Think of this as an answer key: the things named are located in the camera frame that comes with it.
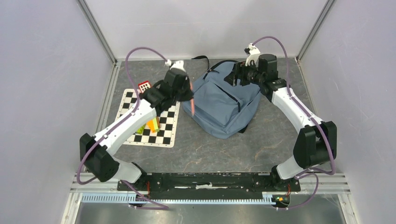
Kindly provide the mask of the blue student backpack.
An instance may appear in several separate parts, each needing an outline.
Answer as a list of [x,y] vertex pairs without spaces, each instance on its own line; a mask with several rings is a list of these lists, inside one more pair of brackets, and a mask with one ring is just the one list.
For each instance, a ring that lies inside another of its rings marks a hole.
[[181,102],[184,111],[198,125],[219,139],[243,133],[262,96],[255,84],[231,86],[224,81],[236,63],[236,60],[223,60],[210,67],[192,83],[194,104]]

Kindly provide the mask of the orange pencil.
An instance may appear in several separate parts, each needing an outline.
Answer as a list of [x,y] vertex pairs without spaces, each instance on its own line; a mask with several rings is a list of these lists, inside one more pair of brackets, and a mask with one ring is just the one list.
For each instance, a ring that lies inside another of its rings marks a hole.
[[192,92],[192,98],[190,99],[190,105],[191,105],[191,115],[195,115],[195,102],[194,102],[194,93],[193,90],[191,89]]

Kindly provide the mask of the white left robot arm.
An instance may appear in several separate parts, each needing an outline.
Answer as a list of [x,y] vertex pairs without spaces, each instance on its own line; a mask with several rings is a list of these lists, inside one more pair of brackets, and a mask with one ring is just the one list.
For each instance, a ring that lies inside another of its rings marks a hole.
[[118,120],[93,136],[79,139],[81,166],[94,178],[106,182],[112,178],[127,181],[135,190],[143,189],[147,178],[134,163],[114,157],[124,142],[141,126],[169,109],[176,101],[193,99],[189,77],[183,68],[170,68],[163,80],[139,94],[133,106]]

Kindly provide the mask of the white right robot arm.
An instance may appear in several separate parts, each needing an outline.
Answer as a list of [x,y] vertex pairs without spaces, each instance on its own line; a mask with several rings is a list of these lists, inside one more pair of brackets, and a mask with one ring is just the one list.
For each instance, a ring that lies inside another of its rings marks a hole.
[[224,81],[232,86],[259,86],[262,95],[284,113],[298,133],[293,155],[270,172],[273,189],[282,190],[289,180],[304,178],[314,171],[335,174],[335,123],[323,121],[299,100],[288,81],[278,76],[275,55],[262,54],[256,62],[237,62]]

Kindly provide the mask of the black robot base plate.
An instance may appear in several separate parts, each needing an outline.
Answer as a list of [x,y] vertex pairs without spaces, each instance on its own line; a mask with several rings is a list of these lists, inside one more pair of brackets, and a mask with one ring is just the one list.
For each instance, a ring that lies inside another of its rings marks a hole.
[[146,173],[132,186],[150,199],[260,199],[263,192],[300,192],[298,180],[270,173]]

